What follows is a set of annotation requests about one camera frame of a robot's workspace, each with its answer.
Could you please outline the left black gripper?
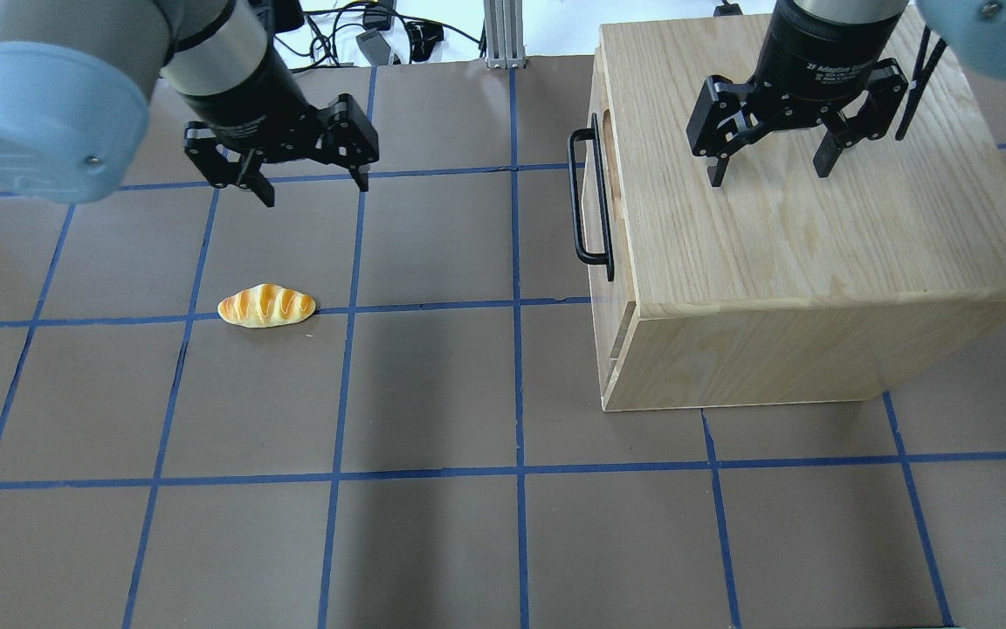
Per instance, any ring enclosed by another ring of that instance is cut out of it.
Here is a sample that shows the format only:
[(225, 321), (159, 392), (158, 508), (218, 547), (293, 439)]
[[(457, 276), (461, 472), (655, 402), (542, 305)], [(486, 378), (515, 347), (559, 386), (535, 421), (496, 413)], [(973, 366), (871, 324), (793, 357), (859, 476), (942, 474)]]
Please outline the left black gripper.
[(217, 77), (180, 53), (173, 89), (198, 116), (185, 125), (184, 154), (213, 188), (248, 190), (272, 208), (275, 191), (262, 166), (310, 160), (347, 169), (359, 190), (369, 191), (380, 144), (366, 112), (351, 94), (311, 104), (276, 53), (224, 64)]

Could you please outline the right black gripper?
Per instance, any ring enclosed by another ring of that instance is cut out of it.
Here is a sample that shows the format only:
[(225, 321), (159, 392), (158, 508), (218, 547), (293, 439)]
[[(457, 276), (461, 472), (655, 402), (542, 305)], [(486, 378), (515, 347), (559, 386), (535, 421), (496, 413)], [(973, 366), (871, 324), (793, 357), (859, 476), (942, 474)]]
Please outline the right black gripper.
[(821, 178), (847, 148), (886, 135), (909, 83), (897, 59), (881, 55), (905, 8), (905, 1), (777, 1), (752, 82), (707, 76), (686, 125), (693, 154), (709, 159), (711, 186), (722, 185), (735, 152), (779, 130), (788, 115), (784, 94), (835, 102), (865, 85), (854, 115), (830, 107), (821, 116), (826, 135), (813, 158)]

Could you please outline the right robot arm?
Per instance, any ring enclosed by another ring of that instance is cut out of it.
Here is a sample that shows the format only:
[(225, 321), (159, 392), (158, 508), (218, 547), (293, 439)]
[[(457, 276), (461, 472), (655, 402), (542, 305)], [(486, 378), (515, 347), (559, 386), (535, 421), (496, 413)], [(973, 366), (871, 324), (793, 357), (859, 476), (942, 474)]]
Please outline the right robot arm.
[[(731, 156), (769, 133), (818, 125), (825, 138), (813, 159), (828, 176), (843, 151), (877, 140), (899, 118), (902, 140), (930, 77), (947, 49), (963, 64), (1006, 78), (1006, 1), (919, 1), (925, 20), (913, 72), (883, 55), (903, 1), (778, 1), (751, 77), (704, 80), (686, 127), (696, 156), (712, 159), (709, 179), (722, 183)], [(227, 1), (199, 32), (181, 39), (163, 76), (198, 120), (185, 128), (184, 154), (213, 187), (252, 190), (266, 206), (274, 188), (265, 163), (311, 160), (347, 169), (360, 190), (378, 161), (378, 132), (360, 105), (340, 94), (328, 107), (305, 100), (272, 44), (267, 11), (290, 13), (295, 1)]]

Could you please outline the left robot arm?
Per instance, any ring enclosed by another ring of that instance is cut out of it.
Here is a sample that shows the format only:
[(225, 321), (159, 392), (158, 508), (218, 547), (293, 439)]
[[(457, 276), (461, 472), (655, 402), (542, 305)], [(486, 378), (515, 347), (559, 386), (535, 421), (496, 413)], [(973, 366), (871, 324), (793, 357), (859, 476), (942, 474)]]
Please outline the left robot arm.
[(347, 169), (360, 190), (378, 132), (351, 95), (305, 99), (274, 46), (296, 1), (0, 1), (0, 188), (97, 202), (120, 186), (163, 78), (195, 112), (183, 151), (207, 183), (266, 206), (264, 164)]

